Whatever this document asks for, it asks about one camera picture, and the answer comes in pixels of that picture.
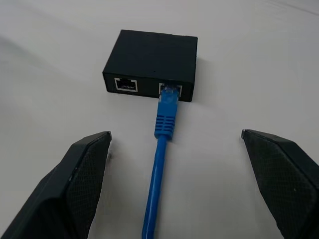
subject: white surface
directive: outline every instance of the white surface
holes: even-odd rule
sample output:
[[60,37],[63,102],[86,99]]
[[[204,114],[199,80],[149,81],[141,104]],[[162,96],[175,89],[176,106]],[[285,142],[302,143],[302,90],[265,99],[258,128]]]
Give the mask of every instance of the white surface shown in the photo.
[[121,29],[199,39],[157,238],[281,239],[240,133],[286,137],[319,162],[317,0],[2,0],[0,234],[73,142],[110,130],[90,238],[140,238],[157,100],[106,92],[101,72]]

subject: empty ethernet port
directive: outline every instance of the empty ethernet port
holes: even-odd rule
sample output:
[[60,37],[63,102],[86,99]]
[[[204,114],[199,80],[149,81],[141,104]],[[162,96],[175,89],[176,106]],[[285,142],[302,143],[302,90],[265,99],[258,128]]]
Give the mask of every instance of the empty ethernet port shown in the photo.
[[[165,88],[165,86],[167,86],[167,85],[164,84],[164,83],[160,83],[160,84],[159,84],[159,95],[160,95],[160,92]],[[178,89],[178,92],[179,92],[179,96],[178,96],[178,97],[180,97],[180,96],[181,96],[182,86],[177,85],[177,86],[173,86],[173,87],[176,87],[176,88]]]
[[127,78],[114,78],[115,86],[118,91],[129,91],[137,92],[138,91],[138,82],[137,80],[131,80]]

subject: black box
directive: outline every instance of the black box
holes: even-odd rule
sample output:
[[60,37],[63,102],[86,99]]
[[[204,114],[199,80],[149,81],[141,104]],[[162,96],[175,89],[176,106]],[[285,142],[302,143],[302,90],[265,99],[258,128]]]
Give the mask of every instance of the black box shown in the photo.
[[164,85],[180,88],[190,102],[197,37],[122,30],[103,70],[108,92],[158,98]]

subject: blue ethernet cable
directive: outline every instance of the blue ethernet cable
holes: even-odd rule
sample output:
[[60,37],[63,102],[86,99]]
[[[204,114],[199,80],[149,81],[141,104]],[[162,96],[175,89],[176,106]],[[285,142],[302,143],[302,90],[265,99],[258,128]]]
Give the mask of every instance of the blue ethernet cable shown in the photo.
[[153,239],[160,200],[167,140],[173,137],[179,89],[166,86],[160,93],[155,125],[156,148],[149,197],[145,211],[142,239]]

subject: textured gripper pad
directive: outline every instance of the textured gripper pad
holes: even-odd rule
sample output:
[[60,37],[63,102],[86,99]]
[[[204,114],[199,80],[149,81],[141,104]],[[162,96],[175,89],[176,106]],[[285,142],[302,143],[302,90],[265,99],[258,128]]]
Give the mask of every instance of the textured gripper pad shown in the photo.
[[284,238],[317,238],[318,182],[311,174],[319,173],[318,166],[292,141],[253,130],[242,137],[259,190]]
[[86,150],[66,191],[66,201],[79,238],[86,239],[100,198],[108,154],[108,135],[95,140]]

